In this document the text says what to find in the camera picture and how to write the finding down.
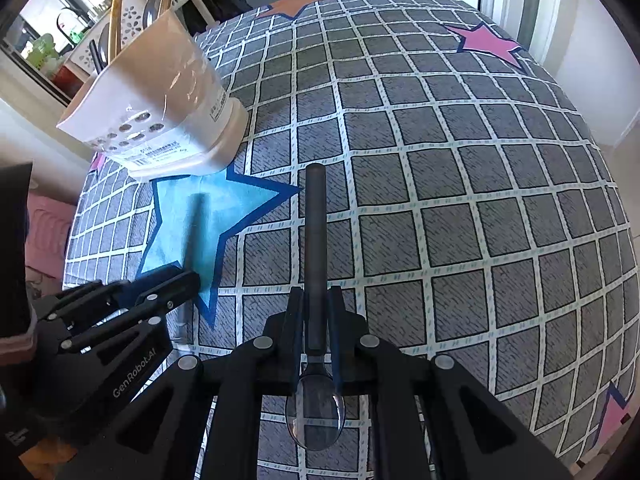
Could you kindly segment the black handled spoon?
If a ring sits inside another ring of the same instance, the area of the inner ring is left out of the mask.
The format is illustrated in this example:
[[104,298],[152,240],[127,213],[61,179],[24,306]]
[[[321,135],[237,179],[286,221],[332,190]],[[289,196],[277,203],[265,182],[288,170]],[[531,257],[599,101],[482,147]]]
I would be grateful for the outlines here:
[[89,41],[89,51],[91,54],[94,68],[96,69],[96,73],[99,74],[102,72],[102,70],[104,70],[105,64],[102,60],[100,49],[93,39]]

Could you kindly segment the yellow patterned chopstick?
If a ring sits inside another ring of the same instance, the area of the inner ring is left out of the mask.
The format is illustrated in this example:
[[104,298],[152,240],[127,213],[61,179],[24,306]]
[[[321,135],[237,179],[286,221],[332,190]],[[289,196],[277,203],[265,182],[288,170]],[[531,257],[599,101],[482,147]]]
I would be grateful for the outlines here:
[[107,63],[111,64],[122,47],[120,33],[122,32],[122,0],[112,0],[110,11],[110,26],[108,26],[107,36]]

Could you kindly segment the kitchen faucet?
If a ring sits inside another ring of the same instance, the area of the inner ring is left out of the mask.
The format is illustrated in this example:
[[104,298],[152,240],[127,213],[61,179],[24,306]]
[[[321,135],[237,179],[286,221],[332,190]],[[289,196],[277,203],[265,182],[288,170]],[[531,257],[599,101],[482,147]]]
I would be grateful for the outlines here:
[[63,6],[58,12],[55,25],[70,44],[77,46],[91,29],[92,21],[81,10],[71,6]]

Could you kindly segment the pink plastic utensil holder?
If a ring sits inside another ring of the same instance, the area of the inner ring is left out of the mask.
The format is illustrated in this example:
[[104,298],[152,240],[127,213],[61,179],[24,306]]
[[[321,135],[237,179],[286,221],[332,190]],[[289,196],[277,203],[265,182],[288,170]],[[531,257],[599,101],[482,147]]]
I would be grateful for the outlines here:
[[139,181],[216,174],[246,125],[245,107],[172,11],[91,76],[58,122]]

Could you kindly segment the grey checked tablecloth with stars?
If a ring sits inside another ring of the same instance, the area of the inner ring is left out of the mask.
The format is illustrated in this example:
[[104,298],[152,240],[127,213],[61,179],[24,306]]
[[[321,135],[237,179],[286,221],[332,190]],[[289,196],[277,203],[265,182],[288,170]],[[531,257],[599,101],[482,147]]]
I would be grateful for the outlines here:
[[314,0],[198,43],[247,111],[213,176],[218,356],[280,312],[304,270],[304,172],[326,165],[329,279],[413,356],[447,353],[570,468],[605,393],[632,389],[637,265],[626,214],[563,90],[461,0]]

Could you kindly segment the spoon standing in holder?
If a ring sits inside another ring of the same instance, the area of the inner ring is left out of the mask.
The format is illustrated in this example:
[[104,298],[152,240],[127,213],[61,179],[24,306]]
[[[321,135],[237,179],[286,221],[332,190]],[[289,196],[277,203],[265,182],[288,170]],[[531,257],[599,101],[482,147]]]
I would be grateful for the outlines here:
[[142,28],[147,29],[158,17],[160,0],[146,0],[142,12]]

